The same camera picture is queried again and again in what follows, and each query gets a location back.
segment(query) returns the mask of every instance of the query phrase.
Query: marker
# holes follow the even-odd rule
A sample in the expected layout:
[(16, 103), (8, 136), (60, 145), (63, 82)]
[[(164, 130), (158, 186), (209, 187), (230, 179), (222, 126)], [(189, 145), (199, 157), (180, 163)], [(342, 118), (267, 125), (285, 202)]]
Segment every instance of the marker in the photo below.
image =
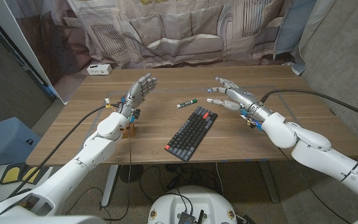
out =
[(181, 103), (181, 104), (177, 105), (177, 108), (182, 108), (184, 106), (188, 106), (188, 105), (193, 104), (193, 103), (197, 103), (197, 100), (194, 99), (194, 100), (190, 100), (190, 101), (188, 101), (186, 103)]

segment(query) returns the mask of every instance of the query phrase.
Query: black wire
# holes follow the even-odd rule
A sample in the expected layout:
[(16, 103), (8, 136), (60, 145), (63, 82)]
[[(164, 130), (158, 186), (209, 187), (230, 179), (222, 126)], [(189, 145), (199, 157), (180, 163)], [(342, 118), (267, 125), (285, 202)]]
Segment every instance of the black wire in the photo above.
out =
[(160, 185), (161, 185), (161, 188), (164, 190), (164, 191), (167, 191), (165, 189), (165, 187), (163, 186), (162, 182), (161, 182), (161, 170), (159, 167), (157, 166), (151, 166), (149, 168), (147, 168), (146, 170), (143, 171), (143, 174), (141, 175), (141, 177), (139, 178), (139, 187), (140, 187), (140, 190), (143, 192), (143, 194), (147, 197), (147, 199), (151, 202), (151, 203), (154, 203), (153, 200), (147, 195), (147, 193), (144, 191), (143, 187), (142, 187), (142, 177), (143, 175), (146, 173), (146, 171), (148, 171), (149, 169), (151, 168), (157, 168), (158, 169), (158, 174), (159, 174), (159, 177), (160, 177)]
[(70, 207), (69, 210), (67, 210), (64, 215), (71, 215), (70, 212), (73, 210), (73, 208), (75, 207), (75, 205), (78, 203), (78, 201), (82, 198), (82, 196), (84, 196), (85, 193), (87, 193), (88, 191), (92, 190), (92, 189), (96, 189), (99, 190), (100, 193), (103, 195), (103, 191), (99, 188), (99, 187), (91, 187), (88, 188), (87, 190), (85, 190), (79, 197), (78, 199), (74, 202), (73, 206)]
[(8, 196), (8, 198), (11, 198), (13, 196), (15, 196), (16, 193), (18, 193), (18, 191), (20, 191), (20, 189), (31, 179), (31, 177), (33, 175), (35, 175), (37, 173), (38, 170), (40, 170), (42, 168), (42, 166), (53, 156), (53, 154), (56, 152), (56, 150), (63, 144), (63, 142), (69, 137), (69, 135), (87, 118), (89, 117), (91, 114), (97, 112), (98, 110), (101, 110), (103, 108), (105, 108), (106, 106), (101, 106), (99, 108), (96, 108), (95, 110), (89, 112), (87, 115), (85, 115), (75, 126), (74, 128), (72, 128), (67, 134), (66, 136), (59, 142), (59, 144), (57, 144), (57, 146), (50, 152), (50, 154), (37, 166), (37, 168), (35, 168), (35, 170), (25, 179), (22, 181), (22, 183)]
[(326, 207), (328, 208), (328, 210), (330, 210), (333, 214), (335, 214), (337, 217), (339, 217), (341, 220), (345, 221), (348, 224), (351, 224), (349, 221), (347, 221), (345, 218), (343, 218), (342, 216), (340, 216), (338, 213), (336, 213), (334, 210), (332, 210), (330, 207), (328, 207), (328, 205), (326, 205), (318, 196), (317, 194), (314, 192), (314, 190), (311, 188), (311, 186), (309, 185), (309, 183), (306, 181), (306, 179), (303, 177), (303, 175), (301, 174), (301, 172), (295, 167), (295, 165), (292, 163), (292, 161), (290, 160), (290, 158), (288, 158), (288, 156), (278, 147), (278, 149), (280, 150), (280, 152), (287, 158), (287, 160), (290, 162), (291, 166), (299, 173), (299, 175), (302, 177), (303, 181), (305, 182), (305, 184), (308, 186), (309, 190), (311, 191), (311, 193), (313, 193), (313, 195)]
[(187, 180), (188, 183), (190, 183), (190, 181), (193, 180), (193, 175), (194, 174), (199, 174), (201, 176), (201, 173), (204, 173), (206, 177), (208, 177), (209, 179), (211, 179), (214, 182), (215, 191), (220, 192), (221, 195), (223, 194), (222, 189), (219, 187), (219, 184), (218, 184), (218, 177), (214, 172), (211, 172), (209, 170), (200, 169), (200, 168), (194, 168), (194, 167), (187, 167), (187, 168), (184, 168), (184, 169), (183, 168), (180, 168), (180, 169), (181, 169), (180, 175), (182, 173), (191, 172), (191, 177)]
[(175, 194), (175, 193), (165, 193), (165, 194), (163, 194), (163, 195), (161, 195), (161, 196), (164, 196), (164, 195), (176, 195), (176, 196), (180, 196), (180, 197), (182, 197), (182, 199), (183, 198), (185, 198), (185, 199), (187, 199), (187, 201), (189, 201), (189, 203), (190, 203), (190, 206), (191, 206), (191, 212), (190, 212), (190, 215), (192, 215), (193, 214), (193, 204), (191, 203), (191, 201), (186, 197), (186, 196), (183, 196), (183, 195), (181, 195), (181, 194)]
[[(99, 187), (91, 187), (91, 188), (88, 188), (87, 190), (85, 190), (81, 195), (80, 197), (78, 197), (78, 199), (74, 202), (73, 206), (71, 206), (71, 208), (69, 210), (67, 210), (64, 215), (71, 215), (70, 212), (71, 210), (75, 207), (75, 205), (78, 203), (78, 201), (80, 201), (80, 199), (82, 198), (82, 196), (84, 196), (85, 193), (87, 193), (88, 191), (92, 190), (92, 189), (96, 189), (96, 190), (99, 190), (99, 192), (103, 195), (103, 191), (99, 188)], [(104, 210), (107, 212), (107, 214), (109, 215), (109, 217), (111, 218), (111, 215), (109, 213), (109, 211), (106, 210), (106, 208), (104, 208)]]
[[(167, 191), (167, 190), (165, 190), (165, 187), (163, 186), (163, 184), (162, 184), (162, 182), (161, 182), (161, 170), (160, 170), (159, 167), (157, 167), (157, 166), (151, 166), (151, 167), (148, 167), (146, 170), (144, 170), (142, 176), (141, 176), (140, 179), (139, 179), (139, 187), (140, 187), (140, 190), (143, 192), (143, 194), (147, 197), (147, 199), (148, 199), (151, 203), (154, 203), (154, 201), (153, 201), (153, 200), (147, 195), (147, 193), (144, 191), (144, 189), (143, 189), (143, 187), (142, 187), (142, 182), (141, 182), (143, 175), (146, 173), (146, 171), (148, 171), (148, 170), (151, 169), (151, 168), (157, 168), (157, 169), (158, 169), (158, 174), (159, 174), (159, 179), (160, 179), (161, 188), (163, 188), (164, 191)], [(177, 188), (177, 190), (178, 190), (178, 193), (179, 193), (179, 194), (175, 194), (175, 193), (165, 193), (165, 194), (163, 194), (162, 196), (164, 196), (164, 195), (177, 195), (177, 196), (180, 196), (181, 199), (183, 200), (183, 203), (185, 204), (185, 212), (186, 212), (186, 213), (187, 213), (187, 207), (186, 207), (186, 203), (185, 203), (185, 201), (184, 201), (183, 198), (187, 199), (187, 200), (189, 201), (190, 205), (191, 205), (190, 215), (193, 214), (193, 204), (191, 203), (191, 201), (190, 201), (187, 197), (185, 197), (185, 196), (183, 196), (183, 195), (180, 194), (178, 188)]]
[(347, 103), (344, 103), (342, 101), (339, 101), (335, 98), (332, 98), (330, 96), (324, 95), (322, 93), (318, 93), (316, 91), (310, 91), (310, 90), (298, 90), (298, 89), (280, 89), (280, 90), (272, 90), (268, 93), (266, 93), (266, 95), (264, 97), (262, 97), (262, 99), (260, 100), (262, 103), (265, 103), (265, 101), (267, 100), (267, 98), (269, 97), (269, 95), (273, 94), (273, 93), (280, 93), (280, 92), (298, 92), (298, 93), (308, 93), (308, 94), (312, 94), (312, 95), (316, 95), (316, 96), (320, 96), (323, 97), (327, 100), (331, 100), (332, 102), (335, 102), (339, 105), (342, 105), (346, 108), (349, 108), (352, 111), (355, 111), (358, 113), (358, 109), (355, 108), (354, 106), (348, 105)]
[(180, 195), (180, 198), (181, 200), (183, 201), (183, 203), (185, 204), (185, 213), (187, 214), (187, 206), (186, 206), (186, 202), (185, 202), (185, 199), (183, 199), (183, 197), (181, 196), (180, 192), (179, 192), (179, 188), (177, 187), (177, 191), (178, 191), (178, 194)]
[(131, 186), (130, 186), (130, 180), (131, 180), (131, 165), (132, 165), (132, 149), (131, 149), (131, 137), (128, 134), (128, 140), (129, 140), (129, 175), (128, 175), (128, 204), (127, 204), (127, 210), (125, 211), (125, 214), (121, 217), (121, 218), (111, 218), (110, 213), (107, 211), (106, 208), (105, 211), (109, 214), (110, 218), (104, 218), (104, 220), (106, 221), (119, 221), (122, 220), (128, 213), (129, 210), (129, 202), (130, 202), (130, 191), (131, 191)]

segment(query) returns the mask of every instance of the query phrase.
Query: wooden table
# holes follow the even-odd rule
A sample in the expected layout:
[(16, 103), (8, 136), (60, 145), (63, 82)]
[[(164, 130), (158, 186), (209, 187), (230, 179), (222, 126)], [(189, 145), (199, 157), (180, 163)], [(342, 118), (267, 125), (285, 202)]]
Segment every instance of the wooden table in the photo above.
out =
[[(115, 70), (108, 76), (88, 76), (28, 157), (28, 165), (41, 163), (85, 114), (101, 106), (106, 96), (113, 102), (119, 101), (133, 82), (147, 72), (157, 78), (158, 84), (139, 106), (140, 118), (134, 123), (136, 137), (131, 138), (132, 164), (182, 162), (165, 152), (164, 146), (197, 106), (217, 113), (218, 118), (189, 162), (282, 160), (284, 156), (267, 135), (256, 128), (250, 129), (238, 111), (207, 103), (207, 98), (228, 98), (220, 93), (208, 93), (206, 89), (221, 86), (214, 78), (223, 77), (250, 91), (257, 98), (280, 88), (310, 90), (305, 81), (293, 74), (290, 67), (283, 65)], [(195, 98), (197, 103), (177, 109), (177, 104)], [(317, 96), (281, 93), (271, 95), (265, 104), (285, 116), (287, 121), (294, 121), (326, 136), (337, 151), (358, 158), (358, 140)], [(112, 112), (111, 108), (105, 108), (84, 120), (46, 166), (66, 164), (81, 148), (86, 136), (93, 133), (96, 125)], [(284, 151), (290, 156), (291, 150)], [(129, 163), (128, 139), (122, 139), (116, 144), (114, 154), (106, 163)]]

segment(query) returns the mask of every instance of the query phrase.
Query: keyboard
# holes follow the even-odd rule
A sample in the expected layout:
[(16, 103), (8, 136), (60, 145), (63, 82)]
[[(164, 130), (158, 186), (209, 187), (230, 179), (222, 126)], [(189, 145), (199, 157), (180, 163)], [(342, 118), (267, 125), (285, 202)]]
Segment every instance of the keyboard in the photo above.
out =
[(216, 113), (197, 107), (165, 146), (165, 150), (187, 162), (217, 117)]

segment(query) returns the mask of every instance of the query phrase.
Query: white robotic arm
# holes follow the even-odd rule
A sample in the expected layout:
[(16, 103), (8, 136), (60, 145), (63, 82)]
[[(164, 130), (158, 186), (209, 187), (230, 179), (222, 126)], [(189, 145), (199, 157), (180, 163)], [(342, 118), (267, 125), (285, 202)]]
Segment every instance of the white robotic arm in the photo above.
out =
[(132, 118), (134, 109), (157, 84), (148, 73), (133, 84), (117, 112), (98, 124), (83, 149), (39, 187), (0, 202), (0, 217), (33, 217), (61, 214), (64, 202), (89, 171), (109, 158)]
[[(226, 94), (230, 99), (239, 102), (237, 110), (241, 110), (242, 117), (252, 126), (266, 132), (270, 140), (277, 146), (289, 148), (295, 146), (292, 157), (314, 170), (330, 175), (358, 194), (358, 162), (331, 148), (329, 140), (313, 131), (302, 128), (299, 124), (284, 123), (285, 118), (279, 113), (266, 108), (248, 91), (239, 88), (235, 83), (216, 77), (224, 85), (211, 88), (208, 91)], [(233, 105), (226, 101), (208, 99), (207, 102), (218, 105)]]

